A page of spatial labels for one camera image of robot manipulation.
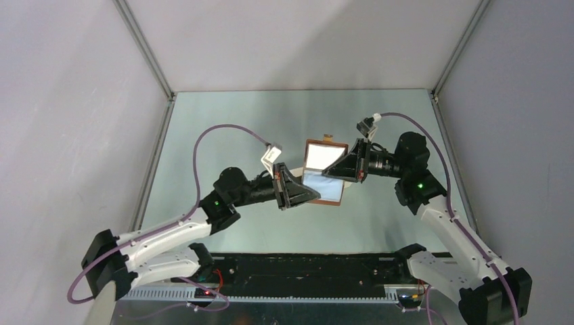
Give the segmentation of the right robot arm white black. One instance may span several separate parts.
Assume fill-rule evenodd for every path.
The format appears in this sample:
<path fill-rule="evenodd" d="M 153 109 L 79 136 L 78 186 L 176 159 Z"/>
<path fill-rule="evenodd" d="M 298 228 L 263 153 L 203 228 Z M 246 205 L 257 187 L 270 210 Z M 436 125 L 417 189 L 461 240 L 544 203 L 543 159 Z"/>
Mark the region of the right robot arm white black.
<path fill-rule="evenodd" d="M 420 244 L 398 251 L 394 275 L 403 283 L 421 280 L 448 297 L 467 324 L 518 324 L 527 314 L 532 278 L 513 269 L 464 223 L 451 206 L 449 192 L 428 170 L 426 137 L 403 133 L 390 153 L 366 139 L 357 139 L 322 174 L 348 182 L 369 175 L 395 178 L 399 204 L 420 218 L 441 241 L 454 263 L 438 260 Z"/>

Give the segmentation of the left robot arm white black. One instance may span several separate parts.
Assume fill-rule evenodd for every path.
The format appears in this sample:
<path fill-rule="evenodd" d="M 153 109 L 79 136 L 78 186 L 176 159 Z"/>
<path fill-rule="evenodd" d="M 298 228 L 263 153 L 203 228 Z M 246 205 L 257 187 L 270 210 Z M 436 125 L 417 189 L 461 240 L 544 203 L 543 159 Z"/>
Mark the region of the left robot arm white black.
<path fill-rule="evenodd" d="M 241 169 L 228 167 L 213 187 L 192 211 L 174 221 L 121 235 L 111 230 L 97 233 L 81 261 L 81 276 L 92 296 L 97 297 L 109 282 L 116 285 L 116 299 L 160 280 L 193 277 L 206 282 L 214 273 L 213 259 L 197 241 L 239 220 L 238 207 L 275 201 L 284 211 L 321 197 L 283 163 L 253 180 Z"/>

